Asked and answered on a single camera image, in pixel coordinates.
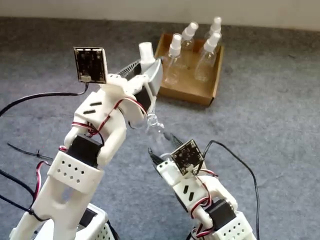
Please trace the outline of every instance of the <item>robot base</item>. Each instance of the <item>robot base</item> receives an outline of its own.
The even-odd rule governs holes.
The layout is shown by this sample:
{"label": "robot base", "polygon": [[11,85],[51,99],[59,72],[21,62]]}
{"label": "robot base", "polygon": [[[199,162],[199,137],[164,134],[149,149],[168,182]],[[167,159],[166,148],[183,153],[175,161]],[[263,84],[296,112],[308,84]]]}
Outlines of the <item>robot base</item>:
{"label": "robot base", "polygon": [[[79,225],[74,240],[117,240],[108,224],[107,213],[91,203],[87,208],[96,215],[86,227]],[[34,240],[52,240],[53,236],[54,221],[50,219],[45,222]]]}

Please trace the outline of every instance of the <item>perforated panel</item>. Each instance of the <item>perforated panel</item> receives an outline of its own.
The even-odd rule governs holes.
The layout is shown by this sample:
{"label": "perforated panel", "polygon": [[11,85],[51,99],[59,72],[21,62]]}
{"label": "perforated panel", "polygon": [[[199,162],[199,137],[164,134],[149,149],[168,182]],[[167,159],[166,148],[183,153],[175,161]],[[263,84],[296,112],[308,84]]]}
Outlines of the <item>perforated panel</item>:
{"label": "perforated panel", "polygon": [[49,176],[85,194],[96,189],[103,174],[103,170],[84,164],[62,151],[56,155],[48,171]]}
{"label": "perforated panel", "polygon": [[101,228],[94,240],[115,240],[107,223]]}
{"label": "perforated panel", "polygon": [[252,228],[244,214],[236,212],[236,218],[212,234],[214,240],[243,240],[252,234]]}

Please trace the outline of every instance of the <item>spray nozzle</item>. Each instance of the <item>spray nozzle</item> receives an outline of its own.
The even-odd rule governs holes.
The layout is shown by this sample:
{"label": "spray nozzle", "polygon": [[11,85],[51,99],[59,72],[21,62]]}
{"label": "spray nozzle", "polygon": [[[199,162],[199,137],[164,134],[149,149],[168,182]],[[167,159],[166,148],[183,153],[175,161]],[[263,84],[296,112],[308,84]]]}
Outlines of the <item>spray nozzle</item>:
{"label": "spray nozzle", "polygon": [[182,39],[188,41],[192,39],[198,29],[199,25],[195,21],[192,21],[182,32]]}
{"label": "spray nozzle", "polygon": [[170,48],[169,48],[169,54],[173,57],[177,57],[180,55],[180,51],[181,51],[181,34],[174,34],[173,38],[172,38],[172,42],[170,44]]}
{"label": "spray nozzle", "polygon": [[213,33],[221,32],[221,22],[222,22],[222,19],[219,16],[216,16],[213,19],[212,25],[210,27],[210,35],[212,35]]}
{"label": "spray nozzle", "polygon": [[212,36],[205,42],[203,45],[203,49],[207,52],[213,52],[215,50],[219,40],[221,38],[221,33],[214,32]]}

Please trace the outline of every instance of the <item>white plastic part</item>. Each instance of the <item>white plastic part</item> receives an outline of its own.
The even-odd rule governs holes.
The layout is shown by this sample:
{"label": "white plastic part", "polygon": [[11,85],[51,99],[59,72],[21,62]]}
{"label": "white plastic part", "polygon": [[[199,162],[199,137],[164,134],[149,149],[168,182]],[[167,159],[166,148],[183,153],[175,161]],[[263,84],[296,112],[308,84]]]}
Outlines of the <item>white plastic part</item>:
{"label": "white plastic part", "polygon": [[[143,77],[145,77],[144,84],[148,87],[148,76]],[[127,130],[125,119],[135,123],[141,122],[144,118],[136,104],[124,99],[136,99],[133,88],[128,85],[125,78],[109,74],[107,84],[101,84],[101,89],[92,92],[74,113],[74,122],[90,122],[98,128],[111,112],[110,119],[100,131],[105,144],[97,156],[99,168],[112,159],[125,140]],[[118,106],[121,111],[118,108],[114,109],[115,104],[122,99],[124,100]],[[65,137],[64,145],[69,148],[77,134],[87,132],[86,128],[73,126]],[[41,219],[54,220],[53,240],[75,238],[77,225],[103,176],[104,171],[99,168],[85,165],[62,151],[57,154],[48,171],[48,177],[32,205],[32,209]],[[69,199],[64,201],[62,196],[68,188],[71,189],[71,194]],[[41,224],[33,215],[26,212],[12,231],[10,239],[29,240]]]}
{"label": "white plastic part", "polygon": [[[107,224],[108,215],[102,209],[89,204],[88,209],[94,211],[94,216],[89,225],[78,230],[74,240],[115,240],[115,237]],[[52,219],[45,222],[34,240],[53,240],[54,221]]]}
{"label": "white plastic part", "polygon": [[[212,199],[225,199],[234,211],[238,208],[236,199],[216,177],[209,175],[198,175],[195,177],[192,174],[182,176],[176,163],[170,160],[159,164],[156,169],[164,180],[172,186],[176,195],[189,212],[200,199],[208,196],[208,192]],[[206,185],[208,192],[204,188],[203,183]],[[213,227],[211,217],[201,205],[198,205],[194,209],[192,215],[203,224],[204,228],[209,229]]]}
{"label": "white plastic part", "polygon": [[175,33],[172,37],[172,42],[169,48],[169,55],[172,57],[177,57],[180,55],[181,52],[181,34]]}
{"label": "white plastic part", "polygon": [[195,21],[192,21],[182,32],[182,40],[188,41],[192,39],[198,29],[199,25]]}
{"label": "white plastic part", "polygon": [[222,22],[222,19],[219,16],[216,16],[213,19],[213,22],[212,22],[212,25],[210,26],[210,31],[209,31],[210,36],[212,36],[213,33],[219,33],[219,34],[221,33],[221,22]]}
{"label": "white plastic part", "polygon": [[104,171],[59,151],[47,174],[83,194],[89,194],[99,184]]}
{"label": "white plastic part", "polygon": [[[77,226],[84,214],[104,171],[72,158],[60,151],[53,160],[48,177],[32,209],[41,219],[53,219],[53,239],[73,240]],[[70,188],[68,199],[62,198]],[[29,213],[24,213],[11,240],[29,240],[42,223]]]}
{"label": "white plastic part", "polygon": [[252,228],[245,215],[235,212],[236,218],[228,222],[218,231],[204,237],[205,240],[256,240]]}
{"label": "white plastic part", "polygon": [[141,73],[144,74],[148,68],[156,61],[151,42],[142,42],[139,44]]}
{"label": "white plastic part", "polygon": [[[149,77],[149,87],[151,89],[152,95],[156,97],[161,87],[162,78],[164,75],[163,66],[161,59],[158,58],[152,66],[148,68],[145,74]],[[151,105],[154,105],[156,99],[151,101]]]}
{"label": "white plastic part", "polygon": [[204,43],[203,49],[209,53],[212,53],[215,50],[220,38],[221,34],[218,32],[214,32],[211,37]]}
{"label": "white plastic part", "polygon": [[171,187],[178,184],[183,177],[177,165],[173,161],[167,160],[159,164],[156,166],[156,170]]}

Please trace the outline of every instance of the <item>ventilation holes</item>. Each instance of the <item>ventilation holes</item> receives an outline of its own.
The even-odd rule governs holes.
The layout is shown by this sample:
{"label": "ventilation holes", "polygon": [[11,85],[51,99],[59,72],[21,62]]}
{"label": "ventilation holes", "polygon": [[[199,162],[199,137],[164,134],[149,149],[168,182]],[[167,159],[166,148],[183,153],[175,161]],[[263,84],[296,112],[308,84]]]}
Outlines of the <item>ventilation holes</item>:
{"label": "ventilation holes", "polygon": [[190,195],[189,195],[189,201],[191,202],[192,201],[192,199],[194,199],[194,192],[192,191],[192,192],[190,192]]}
{"label": "ventilation holes", "polygon": [[188,192],[188,188],[189,188],[188,185],[185,185],[185,186],[184,186],[184,189],[183,189],[183,193],[184,193],[184,194],[186,194],[186,193]]}
{"label": "ventilation holes", "polygon": [[99,105],[102,105],[102,102],[93,102],[93,103],[90,103],[90,106],[99,106]]}
{"label": "ventilation holes", "polygon": [[83,114],[94,114],[96,110],[84,111]]}

